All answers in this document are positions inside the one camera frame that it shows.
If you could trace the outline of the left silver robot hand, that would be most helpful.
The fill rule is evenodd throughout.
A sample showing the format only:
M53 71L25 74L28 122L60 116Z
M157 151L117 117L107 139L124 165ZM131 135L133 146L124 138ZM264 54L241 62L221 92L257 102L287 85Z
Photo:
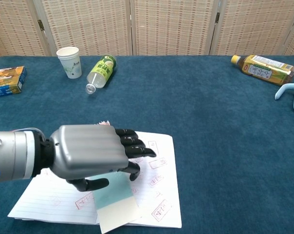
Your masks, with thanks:
M107 178L92 176L112 172L129 174L134 181L140 166L131 161L138 157L156 157L132 129L110 125L62 125L49 139L36 136L35 164L32 176L49 168L80 192L95 191L109 185Z

